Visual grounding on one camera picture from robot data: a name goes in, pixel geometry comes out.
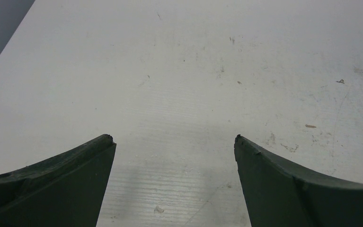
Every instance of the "white surface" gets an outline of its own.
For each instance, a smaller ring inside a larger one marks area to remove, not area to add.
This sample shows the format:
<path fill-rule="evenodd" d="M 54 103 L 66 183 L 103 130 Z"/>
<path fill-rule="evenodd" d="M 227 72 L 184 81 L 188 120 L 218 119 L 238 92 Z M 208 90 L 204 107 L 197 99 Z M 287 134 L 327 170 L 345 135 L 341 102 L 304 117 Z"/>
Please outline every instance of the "white surface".
<path fill-rule="evenodd" d="M 363 183 L 363 1 L 37 0 L 0 55 L 0 174 L 103 133 L 98 226 L 249 226 L 237 134 Z"/>

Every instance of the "dark green object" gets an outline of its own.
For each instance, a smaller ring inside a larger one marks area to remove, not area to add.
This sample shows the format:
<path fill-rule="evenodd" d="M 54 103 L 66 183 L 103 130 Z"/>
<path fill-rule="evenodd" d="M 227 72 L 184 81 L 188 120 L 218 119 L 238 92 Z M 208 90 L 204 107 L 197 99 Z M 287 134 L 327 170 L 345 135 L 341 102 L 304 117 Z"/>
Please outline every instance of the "dark green object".
<path fill-rule="evenodd" d="M 252 227 L 363 226 L 363 184 L 315 172 L 240 135 L 234 155 Z"/>
<path fill-rule="evenodd" d="M 0 175 L 0 226 L 96 226 L 115 148 L 113 138 L 102 135 Z"/>

